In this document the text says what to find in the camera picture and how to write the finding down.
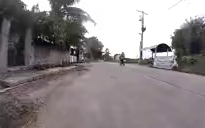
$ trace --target motorcyclist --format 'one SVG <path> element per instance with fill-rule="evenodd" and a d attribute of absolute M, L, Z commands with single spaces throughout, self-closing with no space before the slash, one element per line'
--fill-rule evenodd
<path fill-rule="evenodd" d="M 119 59 L 120 59 L 121 64 L 124 64 L 124 59 L 125 59 L 125 53 L 124 52 L 121 53 Z"/>

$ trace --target grass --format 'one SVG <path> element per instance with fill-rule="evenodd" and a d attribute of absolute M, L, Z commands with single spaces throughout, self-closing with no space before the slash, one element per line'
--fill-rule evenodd
<path fill-rule="evenodd" d="M 205 56 L 196 55 L 192 57 L 197 61 L 194 64 L 181 63 L 178 71 L 205 75 Z"/>

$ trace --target roof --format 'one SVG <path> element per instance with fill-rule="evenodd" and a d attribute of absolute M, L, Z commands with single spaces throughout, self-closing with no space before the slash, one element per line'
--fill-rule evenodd
<path fill-rule="evenodd" d="M 158 45 L 154 45 L 154 46 L 150 46 L 150 47 L 146 47 L 146 48 L 143 48 L 143 50 L 151 50 L 152 52 L 172 52 L 172 49 L 169 45 L 165 44 L 165 43 L 161 43 L 161 44 L 158 44 Z"/>

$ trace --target sky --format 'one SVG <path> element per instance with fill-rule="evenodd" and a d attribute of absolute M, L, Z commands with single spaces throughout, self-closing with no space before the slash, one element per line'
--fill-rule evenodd
<path fill-rule="evenodd" d="M 23 0 L 28 8 L 39 3 L 40 10 L 50 10 L 48 0 Z M 97 36 L 112 55 L 125 52 L 127 57 L 139 56 L 141 37 L 140 13 L 145 16 L 144 47 L 159 43 L 171 44 L 170 36 L 186 18 L 205 16 L 205 0 L 81 0 L 76 6 L 88 12 L 97 25 L 86 23 L 86 36 Z"/>

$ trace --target road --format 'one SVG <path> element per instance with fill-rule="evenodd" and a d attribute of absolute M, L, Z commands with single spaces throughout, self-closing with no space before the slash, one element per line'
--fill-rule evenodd
<path fill-rule="evenodd" d="M 38 127 L 205 128 L 202 76 L 101 62 L 57 84 Z"/>

